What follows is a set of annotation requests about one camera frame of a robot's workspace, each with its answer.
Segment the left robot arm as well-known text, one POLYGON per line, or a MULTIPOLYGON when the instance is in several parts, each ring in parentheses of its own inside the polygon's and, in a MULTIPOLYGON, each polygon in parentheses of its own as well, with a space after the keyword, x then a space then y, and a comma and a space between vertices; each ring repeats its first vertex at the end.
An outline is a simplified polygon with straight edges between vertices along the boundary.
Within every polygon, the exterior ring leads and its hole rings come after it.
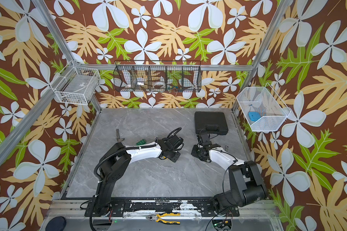
POLYGON ((98 185, 85 216, 101 217, 109 212, 115 183, 124 175, 131 163, 149 158, 166 158, 175 163, 180 157, 179 151, 183 146, 184 139, 177 135, 156 139, 145 145, 124 146, 121 142, 114 144, 94 168, 93 173, 98 178, 98 185))

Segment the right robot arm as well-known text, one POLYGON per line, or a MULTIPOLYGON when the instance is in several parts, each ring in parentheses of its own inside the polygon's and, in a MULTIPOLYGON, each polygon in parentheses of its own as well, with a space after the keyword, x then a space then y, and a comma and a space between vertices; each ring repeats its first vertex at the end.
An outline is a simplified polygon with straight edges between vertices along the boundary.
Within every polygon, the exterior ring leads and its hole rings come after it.
POLYGON ((254 161, 236 158, 217 144, 196 144, 191 154, 201 161, 218 164, 229 176, 230 189, 213 197, 217 212, 231 207, 244 207, 268 197, 259 167, 254 161))

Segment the dark green lego brick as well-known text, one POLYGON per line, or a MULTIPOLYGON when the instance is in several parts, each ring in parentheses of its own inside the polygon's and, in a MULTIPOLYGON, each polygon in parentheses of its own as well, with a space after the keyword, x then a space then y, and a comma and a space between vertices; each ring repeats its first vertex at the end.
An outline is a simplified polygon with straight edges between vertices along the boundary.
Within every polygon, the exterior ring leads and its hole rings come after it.
POLYGON ((138 141, 137 143, 136 143, 136 145, 137 146, 140 146, 140 145, 145 145, 147 142, 146 142, 146 140, 145 139, 141 139, 140 141, 138 141))

